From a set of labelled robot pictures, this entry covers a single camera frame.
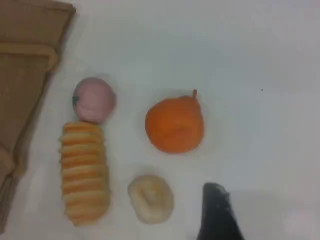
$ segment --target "striped pastry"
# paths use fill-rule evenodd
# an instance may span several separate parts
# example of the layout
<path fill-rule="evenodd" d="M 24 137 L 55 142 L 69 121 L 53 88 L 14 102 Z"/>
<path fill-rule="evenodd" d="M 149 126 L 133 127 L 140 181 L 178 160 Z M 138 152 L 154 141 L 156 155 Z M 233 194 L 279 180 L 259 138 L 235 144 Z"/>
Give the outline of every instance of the striped pastry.
<path fill-rule="evenodd" d="M 91 133 L 98 135 L 101 139 L 104 139 L 104 134 L 99 126 L 84 121 L 66 123 L 63 126 L 63 133 Z"/>
<path fill-rule="evenodd" d="M 70 122 L 64 125 L 60 141 L 65 214 L 75 226 L 93 224 L 110 205 L 102 130 L 91 123 Z"/>

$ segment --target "brown paper bag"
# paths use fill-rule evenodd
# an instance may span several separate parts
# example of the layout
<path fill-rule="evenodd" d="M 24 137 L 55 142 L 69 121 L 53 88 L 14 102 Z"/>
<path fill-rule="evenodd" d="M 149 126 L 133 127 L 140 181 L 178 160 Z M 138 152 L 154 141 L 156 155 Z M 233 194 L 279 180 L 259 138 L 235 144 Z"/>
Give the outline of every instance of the brown paper bag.
<path fill-rule="evenodd" d="M 49 0 L 0 1 L 0 233 L 25 170 L 32 122 L 75 13 Z"/>

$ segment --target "fruit stem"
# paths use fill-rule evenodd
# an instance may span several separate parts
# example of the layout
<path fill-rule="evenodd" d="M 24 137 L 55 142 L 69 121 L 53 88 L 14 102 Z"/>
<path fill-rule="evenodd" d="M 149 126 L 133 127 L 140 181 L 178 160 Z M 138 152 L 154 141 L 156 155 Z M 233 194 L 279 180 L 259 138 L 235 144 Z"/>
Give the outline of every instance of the fruit stem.
<path fill-rule="evenodd" d="M 196 97 L 197 97 L 197 90 L 196 90 L 196 89 L 193 90 L 193 92 L 192 92 L 192 97 L 193 97 L 194 99 L 196 99 Z"/>

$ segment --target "green spot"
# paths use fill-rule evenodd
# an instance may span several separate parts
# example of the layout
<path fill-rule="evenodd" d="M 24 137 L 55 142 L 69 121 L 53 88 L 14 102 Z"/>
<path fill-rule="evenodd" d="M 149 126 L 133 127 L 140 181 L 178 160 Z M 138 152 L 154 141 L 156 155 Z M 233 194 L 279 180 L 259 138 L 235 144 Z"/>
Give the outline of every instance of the green spot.
<path fill-rule="evenodd" d="M 72 97 L 72 104 L 75 106 L 77 102 L 79 101 L 79 96 L 73 96 Z"/>

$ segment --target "orange fruit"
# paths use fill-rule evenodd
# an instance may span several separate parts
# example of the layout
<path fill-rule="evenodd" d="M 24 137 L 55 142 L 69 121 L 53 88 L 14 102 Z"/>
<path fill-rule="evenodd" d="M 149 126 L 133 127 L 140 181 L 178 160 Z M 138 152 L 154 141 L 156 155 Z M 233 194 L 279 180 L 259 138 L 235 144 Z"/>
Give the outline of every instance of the orange fruit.
<path fill-rule="evenodd" d="M 154 105 L 146 114 L 145 131 L 162 152 L 180 154 L 195 149 L 205 131 L 197 90 L 192 96 L 167 98 Z"/>

